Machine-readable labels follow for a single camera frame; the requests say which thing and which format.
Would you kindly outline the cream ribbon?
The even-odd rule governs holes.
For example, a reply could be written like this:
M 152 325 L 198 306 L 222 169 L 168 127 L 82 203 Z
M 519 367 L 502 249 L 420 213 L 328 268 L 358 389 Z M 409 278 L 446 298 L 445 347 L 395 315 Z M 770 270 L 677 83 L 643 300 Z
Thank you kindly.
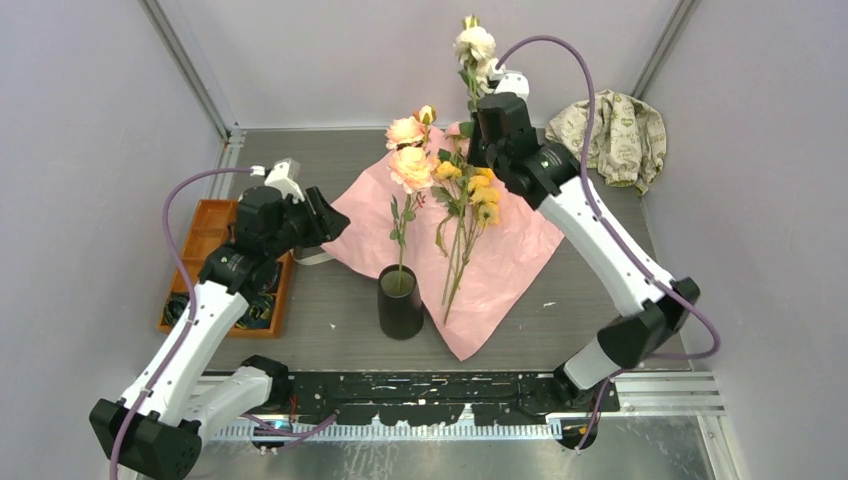
M 317 266 L 336 260 L 332 254 L 326 252 L 322 247 L 297 247 L 292 250 L 292 258 L 295 263 L 305 267 Z

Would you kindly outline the yellow rose flower stem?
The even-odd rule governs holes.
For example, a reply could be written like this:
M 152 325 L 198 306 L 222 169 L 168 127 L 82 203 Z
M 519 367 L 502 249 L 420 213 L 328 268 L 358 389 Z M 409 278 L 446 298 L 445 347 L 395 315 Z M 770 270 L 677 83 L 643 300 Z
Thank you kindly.
M 446 212 L 436 228 L 436 245 L 448 259 L 442 292 L 442 323 L 447 324 L 476 243 L 499 224 L 501 194 L 493 170 L 459 161 L 441 162 L 434 179 L 431 193 Z

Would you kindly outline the peach rose flower stem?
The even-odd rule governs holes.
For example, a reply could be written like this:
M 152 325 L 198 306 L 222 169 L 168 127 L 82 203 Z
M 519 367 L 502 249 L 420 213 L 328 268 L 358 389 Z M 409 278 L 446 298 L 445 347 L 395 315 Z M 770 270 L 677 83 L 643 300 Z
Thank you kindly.
M 436 163 L 428 154 L 427 146 L 430 127 L 436 118 L 435 108 L 425 105 L 411 116 L 394 120 L 385 132 L 386 148 L 390 154 L 390 178 L 406 194 L 403 204 L 395 196 L 392 196 L 390 203 L 393 223 L 390 239 L 399 247 L 397 273 L 392 286 L 398 294 L 406 292 L 403 285 L 406 230 L 416 218 L 416 210 L 423 205 L 424 192 L 433 185 Z

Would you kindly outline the white rose flower stem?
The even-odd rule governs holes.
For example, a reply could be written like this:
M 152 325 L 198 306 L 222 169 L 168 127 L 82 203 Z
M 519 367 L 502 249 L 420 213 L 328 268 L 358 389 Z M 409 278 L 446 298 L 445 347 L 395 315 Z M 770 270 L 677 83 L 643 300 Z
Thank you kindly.
M 462 19 L 462 31 L 454 41 L 454 53 L 461 68 L 458 71 L 465 84 L 470 113 L 476 110 L 480 100 L 493 91 L 489 75 L 496 66 L 496 40 L 480 23 L 475 15 Z

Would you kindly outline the pink purple wrapping paper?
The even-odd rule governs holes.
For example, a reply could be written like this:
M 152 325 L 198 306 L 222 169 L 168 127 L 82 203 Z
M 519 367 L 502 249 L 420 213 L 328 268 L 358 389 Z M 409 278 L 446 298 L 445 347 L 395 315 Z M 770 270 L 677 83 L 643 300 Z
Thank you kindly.
M 553 256 L 564 236 L 526 202 L 500 192 L 499 222 L 488 226 L 473 248 L 452 306 L 442 302 L 448 259 L 435 243 L 436 228 L 446 210 L 432 196 L 417 210 L 407 230 L 404 252 L 390 238 L 390 202 L 405 200 L 402 187 L 390 177 L 385 155 L 364 170 L 332 206 L 351 223 L 325 251 L 367 277 L 402 259 L 419 282 L 421 299 L 443 340 L 460 361 L 472 357 L 489 339 L 518 299 Z

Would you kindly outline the pink rose flower stem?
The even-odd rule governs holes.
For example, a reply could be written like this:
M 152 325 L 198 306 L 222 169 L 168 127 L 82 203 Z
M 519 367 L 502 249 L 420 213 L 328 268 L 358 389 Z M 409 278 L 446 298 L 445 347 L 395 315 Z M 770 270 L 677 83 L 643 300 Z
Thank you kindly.
M 440 149 L 439 158 L 447 161 L 452 155 L 457 155 L 462 161 L 467 162 L 474 126 L 475 123 L 473 121 L 454 122 L 450 124 L 444 132 L 444 138 L 449 143 L 448 149 Z

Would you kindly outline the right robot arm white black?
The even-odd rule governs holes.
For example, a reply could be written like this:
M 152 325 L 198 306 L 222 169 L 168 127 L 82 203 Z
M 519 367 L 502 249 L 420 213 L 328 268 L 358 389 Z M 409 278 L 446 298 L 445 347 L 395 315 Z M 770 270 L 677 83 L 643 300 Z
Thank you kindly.
M 700 295 L 690 278 L 676 280 L 627 234 L 564 146 L 542 144 L 518 95 L 484 97 L 472 116 L 469 149 L 475 166 L 491 168 L 507 190 L 556 226 L 594 270 L 618 317 L 556 367 L 552 392 L 567 410 L 582 409 L 594 388 L 655 353 L 683 326 L 683 301 Z

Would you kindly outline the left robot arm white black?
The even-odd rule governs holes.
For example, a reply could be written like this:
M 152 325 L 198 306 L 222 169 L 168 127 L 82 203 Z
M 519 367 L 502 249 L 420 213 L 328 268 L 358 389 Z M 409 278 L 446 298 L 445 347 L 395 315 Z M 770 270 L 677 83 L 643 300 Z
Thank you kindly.
M 118 400 L 100 399 L 89 414 L 111 478 L 124 466 L 153 479 L 183 479 L 203 445 L 234 419 L 259 406 L 269 413 L 288 406 L 287 366 L 260 355 L 197 399 L 191 394 L 227 333 L 274 285 L 279 258 L 331 242 L 349 224 L 316 187 L 303 197 L 267 186 L 242 195 L 229 240 L 207 256 L 160 350 Z

